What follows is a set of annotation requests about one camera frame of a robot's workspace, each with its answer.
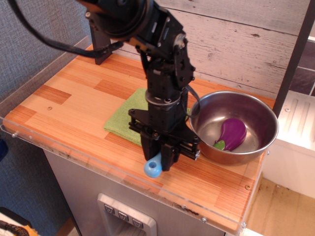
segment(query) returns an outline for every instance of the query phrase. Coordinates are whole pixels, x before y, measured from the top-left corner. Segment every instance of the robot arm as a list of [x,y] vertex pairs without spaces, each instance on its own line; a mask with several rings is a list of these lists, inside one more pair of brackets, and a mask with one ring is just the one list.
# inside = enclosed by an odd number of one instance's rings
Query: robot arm
[[134,46],[141,55],[149,110],[131,109],[129,125],[141,135],[146,160],[161,152],[163,171],[169,171],[180,154],[196,160],[200,139],[186,126],[195,68],[183,26],[153,0],[77,1],[87,7],[86,17],[95,30]]
[[183,45],[183,26],[153,0],[77,0],[87,7],[90,25],[149,56],[172,60]]

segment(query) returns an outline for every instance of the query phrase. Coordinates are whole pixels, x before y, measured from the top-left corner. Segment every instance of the toy eggplant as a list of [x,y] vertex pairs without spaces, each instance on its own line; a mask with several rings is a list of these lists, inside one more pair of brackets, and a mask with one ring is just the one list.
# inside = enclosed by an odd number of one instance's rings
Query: toy eggplant
[[246,138],[245,124],[236,118],[230,118],[221,126],[221,136],[214,144],[215,148],[225,151],[233,151]]

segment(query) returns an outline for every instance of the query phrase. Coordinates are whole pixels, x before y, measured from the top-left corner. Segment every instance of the green cloth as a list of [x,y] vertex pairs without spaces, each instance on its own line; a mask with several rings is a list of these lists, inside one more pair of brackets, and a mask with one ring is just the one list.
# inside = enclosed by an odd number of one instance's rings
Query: green cloth
[[146,90],[146,88],[139,88],[134,92],[104,124],[104,129],[141,146],[140,134],[129,129],[131,117],[128,111],[132,108],[148,110],[148,102],[145,99]]

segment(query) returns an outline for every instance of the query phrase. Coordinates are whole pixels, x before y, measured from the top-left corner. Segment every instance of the blue plastic object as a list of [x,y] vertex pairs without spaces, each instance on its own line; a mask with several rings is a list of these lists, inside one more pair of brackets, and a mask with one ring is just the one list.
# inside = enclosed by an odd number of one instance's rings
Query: blue plastic object
[[4,159],[5,155],[8,153],[8,146],[4,140],[0,139],[0,161]]
[[161,164],[162,155],[159,152],[155,157],[151,158],[144,165],[144,172],[151,178],[157,178],[162,172]]

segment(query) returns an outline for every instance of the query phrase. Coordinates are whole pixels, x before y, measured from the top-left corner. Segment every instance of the metal bowl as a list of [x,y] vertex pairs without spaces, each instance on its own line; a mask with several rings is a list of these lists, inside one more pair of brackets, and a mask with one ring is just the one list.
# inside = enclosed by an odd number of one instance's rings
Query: metal bowl
[[[198,109],[195,103],[193,114]],[[232,152],[213,147],[221,135],[221,125],[229,118],[238,118],[246,126],[245,140]],[[278,120],[261,100],[234,91],[213,92],[200,99],[200,112],[190,118],[192,130],[201,139],[199,148],[209,159],[224,165],[242,165],[259,157],[276,139]]]

